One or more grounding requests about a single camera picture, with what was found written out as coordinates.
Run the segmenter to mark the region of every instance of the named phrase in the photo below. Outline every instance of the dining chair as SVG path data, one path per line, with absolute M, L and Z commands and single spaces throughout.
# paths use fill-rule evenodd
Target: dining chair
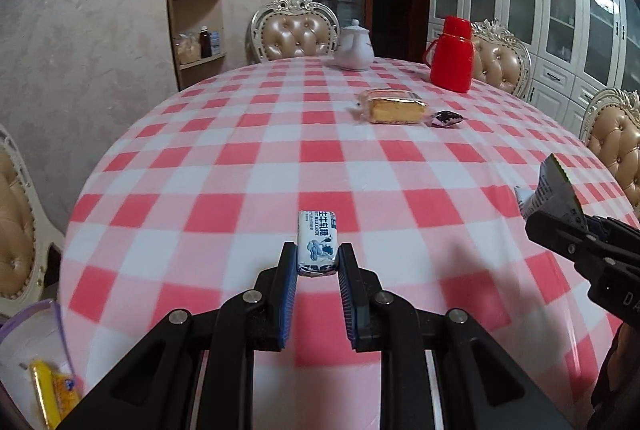
M 640 217 L 638 92 L 605 88 L 594 95 L 580 126 L 580 141 L 609 169 Z
M 260 62 L 329 54 L 339 34 L 334 12 L 311 0 L 275 0 L 251 20 L 252 47 Z
M 528 99 L 533 75 L 527 47 L 498 20 L 472 23 L 471 29 L 476 49 L 472 77 Z
M 14 140 L 0 125 L 0 318 L 40 300 L 51 248 L 65 238 L 47 218 Z

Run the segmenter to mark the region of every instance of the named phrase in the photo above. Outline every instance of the screw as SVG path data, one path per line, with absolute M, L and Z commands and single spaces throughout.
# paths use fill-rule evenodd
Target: screw
M 176 309 L 169 313 L 169 321 L 174 325 L 180 325 L 185 323 L 189 318 L 189 313 L 183 309 Z
M 449 319 L 456 324 L 463 324 L 469 319 L 469 315 L 462 309 L 452 309 L 449 312 Z
M 260 291 L 256 291 L 255 289 L 249 289 L 249 291 L 245 291 L 242 295 L 242 300 L 244 300 L 248 304 L 257 304 L 260 300 L 262 300 L 262 293 Z
M 394 301 L 394 295 L 389 291 L 378 291 L 374 296 L 374 300 L 379 304 L 389 305 L 392 301 Z

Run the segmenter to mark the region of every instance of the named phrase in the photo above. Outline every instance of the white teapot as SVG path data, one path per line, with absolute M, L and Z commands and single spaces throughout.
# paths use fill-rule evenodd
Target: white teapot
M 334 64 L 344 70 L 367 70 L 373 63 L 373 47 L 369 30 L 359 26 L 357 20 L 340 30 L 340 43 L 334 52 Z

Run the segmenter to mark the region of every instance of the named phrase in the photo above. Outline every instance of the dark candy wrapper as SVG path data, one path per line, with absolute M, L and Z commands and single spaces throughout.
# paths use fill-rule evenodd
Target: dark candy wrapper
M 427 123 L 428 126 L 449 128 L 450 126 L 458 124 L 463 120 L 464 118 L 460 114 L 456 114 L 455 112 L 452 112 L 450 110 L 442 110 L 429 116 L 425 123 Z

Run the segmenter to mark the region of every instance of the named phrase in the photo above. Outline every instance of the teapot lid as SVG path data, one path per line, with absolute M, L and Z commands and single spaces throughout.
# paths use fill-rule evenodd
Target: teapot lid
M 353 32 L 366 32 L 367 34 L 369 34 L 369 29 L 360 27 L 360 22 L 357 20 L 351 20 L 351 25 L 349 27 L 343 27 L 342 30 L 353 31 Z

